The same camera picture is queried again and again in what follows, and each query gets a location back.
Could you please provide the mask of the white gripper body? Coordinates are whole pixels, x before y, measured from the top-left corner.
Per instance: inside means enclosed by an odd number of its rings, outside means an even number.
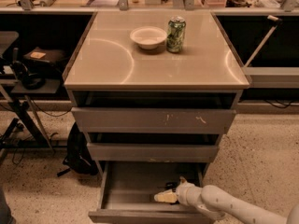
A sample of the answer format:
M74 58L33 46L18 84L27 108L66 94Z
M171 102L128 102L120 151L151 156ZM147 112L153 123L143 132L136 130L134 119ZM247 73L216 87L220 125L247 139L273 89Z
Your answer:
M183 176L179 178L179 185L176 187L178 202L186 206L197 207L202 203L202 189L187 181Z

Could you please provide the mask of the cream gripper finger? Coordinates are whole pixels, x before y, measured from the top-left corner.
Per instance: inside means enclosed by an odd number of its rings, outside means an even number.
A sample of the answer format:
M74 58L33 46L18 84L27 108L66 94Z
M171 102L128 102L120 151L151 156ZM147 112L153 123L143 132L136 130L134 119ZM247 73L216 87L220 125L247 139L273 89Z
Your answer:
M175 203L178 198L176 193L173 190L169 189L155 194L154 200L158 203Z

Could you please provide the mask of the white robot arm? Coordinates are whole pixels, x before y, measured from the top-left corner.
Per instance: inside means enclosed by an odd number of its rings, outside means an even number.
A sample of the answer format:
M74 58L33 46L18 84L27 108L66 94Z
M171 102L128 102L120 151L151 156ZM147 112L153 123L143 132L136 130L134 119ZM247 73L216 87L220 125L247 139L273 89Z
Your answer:
M184 177L180 178L175 191L168 189L159 192L154 195L154 200L159 203L179 202L191 206L213 220L224 219L225 215L229 214L243 224L299 224L299 204L292 208L287 217L282 217L237 199L217 186L197 187Z

